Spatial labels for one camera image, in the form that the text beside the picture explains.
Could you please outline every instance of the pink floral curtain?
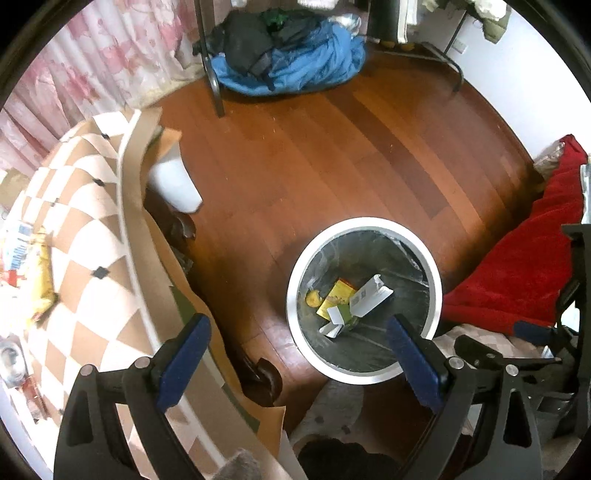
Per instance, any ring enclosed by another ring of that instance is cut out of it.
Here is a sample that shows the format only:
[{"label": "pink floral curtain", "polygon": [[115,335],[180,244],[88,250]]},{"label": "pink floral curtain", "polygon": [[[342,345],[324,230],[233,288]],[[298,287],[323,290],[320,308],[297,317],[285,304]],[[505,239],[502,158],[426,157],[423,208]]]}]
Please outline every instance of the pink floral curtain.
[{"label": "pink floral curtain", "polygon": [[155,101],[201,73],[193,0],[94,0],[45,46],[0,112],[0,168],[32,175],[83,118]]}]

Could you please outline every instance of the blue clamp pad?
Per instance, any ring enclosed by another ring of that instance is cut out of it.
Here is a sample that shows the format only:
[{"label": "blue clamp pad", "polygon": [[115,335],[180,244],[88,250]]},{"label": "blue clamp pad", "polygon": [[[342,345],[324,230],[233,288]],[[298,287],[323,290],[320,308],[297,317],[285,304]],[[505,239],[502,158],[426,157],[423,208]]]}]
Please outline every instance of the blue clamp pad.
[{"label": "blue clamp pad", "polygon": [[[431,366],[421,349],[396,317],[389,320],[386,335],[390,348],[398,359],[419,403],[423,407],[430,408],[433,413],[439,412],[443,407],[440,374]],[[440,355],[444,361],[445,357],[442,353]]]},{"label": "blue clamp pad", "polygon": [[535,346],[546,346],[553,340],[552,328],[542,327],[523,320],[514,323],[513,334],[517,338],[533,343]]},{"label": "blue clamp pad", "polygon": [[200,315],[193,330],[187,335],[177,353],[160,377],[157,407],[166,411],[175,406],[183,396],[212,337],[209,318]]}]

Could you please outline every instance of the yellow bag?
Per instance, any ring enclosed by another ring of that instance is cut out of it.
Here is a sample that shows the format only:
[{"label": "yellow bag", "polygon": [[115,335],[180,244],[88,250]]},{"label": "yellow bag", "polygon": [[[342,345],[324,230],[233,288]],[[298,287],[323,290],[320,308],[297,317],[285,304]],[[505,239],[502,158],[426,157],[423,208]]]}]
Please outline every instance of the yellow bag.
[{"label": "yellow bag", "polygon": [[25,260],[25,281],[22,282],[19,297],[26,327],[39,320],[56,301],[46,237],[43,228],[31,237],[30,250]]}]

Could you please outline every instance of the yellow box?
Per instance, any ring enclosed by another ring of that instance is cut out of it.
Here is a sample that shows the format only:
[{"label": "yellow box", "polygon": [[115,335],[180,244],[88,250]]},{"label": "yellow box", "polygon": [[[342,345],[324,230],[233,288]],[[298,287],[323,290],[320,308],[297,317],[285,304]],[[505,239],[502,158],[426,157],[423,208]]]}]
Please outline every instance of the yellow box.
[{"label": "yellow box", "polygon": [[346,280],[342,278],[338,279],[335,283],[335,286],[332,287],[329,294],[322,302],[322,305],[316,310],[316,313],[320,315],[322,318],[330,321],[330,316],[326,309],[331,307],[336,307],[337,305],[347,305],[349,303],[349,299],[355,294],[357,290],[353,285],[351,285]]}]

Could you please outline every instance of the trash can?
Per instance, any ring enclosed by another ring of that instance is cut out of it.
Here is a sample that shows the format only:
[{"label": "trash can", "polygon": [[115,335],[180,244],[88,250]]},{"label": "trash can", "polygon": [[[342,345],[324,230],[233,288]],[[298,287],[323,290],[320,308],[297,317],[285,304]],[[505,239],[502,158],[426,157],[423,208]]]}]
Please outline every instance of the trash can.
[{"label": "trash can", "polygon": [[[325,298],[343,278],[356,288],[375,274],[394,293],[348,332],[329,339],[319,332],[327,321],[308,306],[306,295]],[[386,339],[386,325],[403,314],[425,338],[433,338],[443,293],[435,260],[407,228],[390,220],[353,218],[314,238],[291,273],[287,320],[301,353],[320,372],[348,384],[374,384],[402,370]]]}]

